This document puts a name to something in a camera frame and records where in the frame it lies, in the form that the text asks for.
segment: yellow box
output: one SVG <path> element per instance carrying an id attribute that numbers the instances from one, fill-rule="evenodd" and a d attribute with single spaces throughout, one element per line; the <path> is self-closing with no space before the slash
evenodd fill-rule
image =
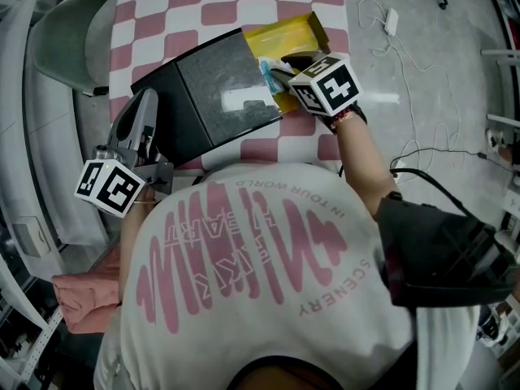
<path id="1" fill-rule="evenodd" d="M 314 12 L 267 24 L 244 32 L 244 36 L 256 58 L 281 59 L 285 55 L 311 50 L 331 52 L 327 34 Z M 273 98 L 282 114 L 298 108 L 298 99 L 288 92 L 276 94 Z"/>

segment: table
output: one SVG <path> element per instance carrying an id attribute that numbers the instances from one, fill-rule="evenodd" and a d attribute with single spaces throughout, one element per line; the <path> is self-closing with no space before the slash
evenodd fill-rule
<path id="1" fill-rule="evenodd" d="M 186 50 L 242 27 L 245 31 L 314 11 L 332 51 L 347 54 L 345 0 L 118 0 L 110 45 L 110 121 L 132 96 L 130 85 Z M 302 162 L 337 170 L 335 137 L 303 111 L 222 145 L 183 165 L 201 174 L 240 160 Z"/>

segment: black box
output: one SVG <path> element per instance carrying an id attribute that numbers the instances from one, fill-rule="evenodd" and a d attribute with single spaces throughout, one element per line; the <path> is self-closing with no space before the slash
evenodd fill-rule
<path id="1" fill-rule="evenodd" d="M 158 93 L 155 140 L 182 165 L 281 116 L 241 29 L 208 41 L 132 85 Z"/>

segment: checkered tablecloth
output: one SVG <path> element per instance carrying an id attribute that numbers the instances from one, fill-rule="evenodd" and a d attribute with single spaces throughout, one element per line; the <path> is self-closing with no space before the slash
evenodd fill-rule
<path id="1" fill-rule="evenodd" d="M 314 11 L 332 51 L 348 53 L 345 0 L 118 0 L 110 47 L 110 120 L 130 85 L 175 56 L 234 28 L 251 30 Z M 335 166 L 336 140 L 314 117 L 294 111 L 184 166 L 211 170 L 238 160 Z"/>

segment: white cable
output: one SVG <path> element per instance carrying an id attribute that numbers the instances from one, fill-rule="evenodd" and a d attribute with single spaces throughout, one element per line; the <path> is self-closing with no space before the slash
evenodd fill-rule
<path id="1" fill-rule="evenodd" d="M 361 18 L 361 4 L 363 2 L 373 2 L 373 3 L 375 3 L 377 5 L 377 7 L 381 10 L 381 14 L 383 15 L 384 20 L 382 20 L 382 19 L 380 19 L 378 17 L 373 17 L 372 18 L 372 23 L 370 25 L 363 26 L 362 18 Z M 360 28 L 362 28 L 362 29 L 371 28 L 372 26 L 374 26 L 376 21 L 380 22 L 382 25 L 385 25 L 386 24 L 386 19 L 387 19 L 387 15 L 386 15 L 384 9 L 382 8 L 382 6 L 377 1 L 375 1 L 375 0 L 360 0 L 358 2 L 358 4 L 357 4 L 357 20 L 358 20 Z M 459 114 L 457 103 L 455 101 L 455 97 L 453 96 L 452 84 L 451 84 L 451 80 L 449 78 L 448 71 L 446 70 L 445 67 L 442 67 L 442 66 L 436 65 L 436 64 L 430 65 L 430 66 L 428 66 L 426 68 L 421 68 L 415 62 L 415 60 L 412 58 L 412 56 L 410 55 L 408 50 L 403 45 L 401 39 L 397 35 L 395 36 L 395 39 L 399 43 L 403 53 L 408 57 L 408 59 L 412 62 L 414 67 L 419 72 L 427 72 L 427 71 L 429 71 L 430 69 L 432 69 L 434 67 L 438 67 L 438 68 L 440 68 L 440 69 L 442 69 L 444 71 L 444 73 L 446 74 L 446 78 L 448 79 L 449 94 L 450 94 L 450 96 L 452 98 L 453 105 L 455 106 L 455 114 L 456 114 L 456 118 L 457 118 L 457 131 L 450 136 L 449 135 L 448 126 L 446 126 L 446 124 L 444 124 L 444 123 L 438 123 L 436 125 L 436 127 L 435 127 L 435 131 L 434 131 L 434 135 L 433 135 L 432 147 L 436 147 L 437 130 L 440 127 L 444 127 L 444 130 L 446 131 L 446 143 L 448 145 L 448 150 L 455 150 L 457 148 L 457 146 L 459 145 L 458 144 L 459 139 L 461 140 L 461 144 L 460 144 L 460 148 L 457 148 L 457 150 L 464 150 L 464 138 L 463 138 L 462 134 L 459 132 L 459 129 L 460 129 L 460 114 Z M 401 152 L 401 156 L 405 155 L 406 149 L 408 148 L 408 146 L 410 144 L 415 144 L 415 146 L 417 147 L 416 150 L 419 150 L 417 152 L 417 154 L 418 154 L 417 168 L 420 169 L 420 170 L 423 170 L 425 172 L 428 172 L 430 170 L 430 167 L 431 167 L 432 163 L 433 163 L 433 159 L 434 159 L 434 156 L 435 156 L 435 151 L 432 150 L 431 157 L 430 157 L 430 162 L 428 163 L 428 165 L 426 167 L 422 167 L 421 166 L 421 154 L 424 153 L 424 152 L 420 151 L 421 145 L 418 142 L 417 126 L 415 125 L 415 117 L 414 117 L 414 101 L 413 101 L 413 98 L 412 98 L 410 85 L 408 83 L 408 80 L 406 79 L 405 63 L 403 61 L 401 52 L 399 51 L 399 48 L 397 46 L 393 45 L 392 39 L 391 39 L 390 35 L 388 35 L 388 34 L 387 34 L 387 41 L 388 41 L 388 46 L 387 46 L 386 49 L 373 49 L 373 50 L 370 50 L 370 51 L 371 51 L 371 53 L 374 56 L 376 56 L 378 58 L 383 58 L 383 57 L 388 55 L 390 50 L 394 50 L 396 52 L 396 54 L 397 54 L 397 57 L 399 58 L 399 61 L 401 62 L 401 71 L 402 71 L 402 74 L 403 74 L 403 81 L 405 82 L 406 92 L 408 93 L 409 112 L 410 112 L 410 117 L 411 117 L 411 122 L 412 122 L 412 131 L 413 131 L 413 138 L 406 142 L 406 144 L 403 147 L 403 150 Z M 466 155 L 462 154 L 462 161 L 461 161 L 461 166 L 459 167 L 459 170 L 461 170 L 462 167 L 464 166 L 464 159 L 465 159 L 465 157 L 466 157 Z M 405 182 L 410 182 L 412 180 L 415 180 L 416 178 L 417 178 L 417 176 L 413 176 L 413 177 L 411 177 L 411 178 L 409 178 L 407 180 L 403 180 L 399 184 L 404 184 Z"/>

